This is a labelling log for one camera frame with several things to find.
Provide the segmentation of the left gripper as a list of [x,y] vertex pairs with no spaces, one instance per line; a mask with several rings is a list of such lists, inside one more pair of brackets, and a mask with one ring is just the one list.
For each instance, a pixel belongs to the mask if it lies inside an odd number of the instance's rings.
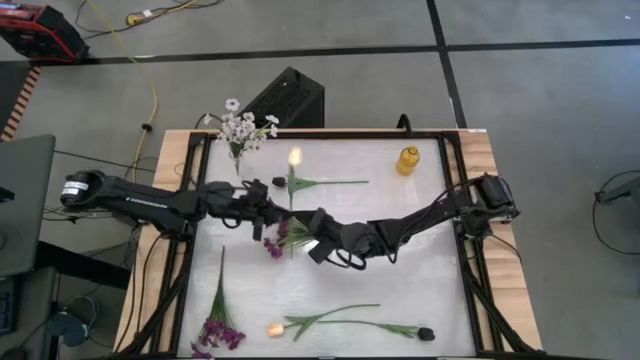
[[269,201],[267,185],[258,179],[243,180],[242,185],[246,193],[240,196],[240,218],[252,224],[254,241],[262,239],[265,227],[287,222],[291,218],[289,209]]

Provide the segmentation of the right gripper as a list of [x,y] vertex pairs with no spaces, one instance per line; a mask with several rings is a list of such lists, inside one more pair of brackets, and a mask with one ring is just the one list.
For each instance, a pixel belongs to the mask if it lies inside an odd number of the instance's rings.
[[295,211],[294,217],[301,223],[309,223],[309,231],[317,244],[308,251],[308,255],[316,264],[322,264],[334,250],[347,249],[341,237],[344,225],[323,208]]

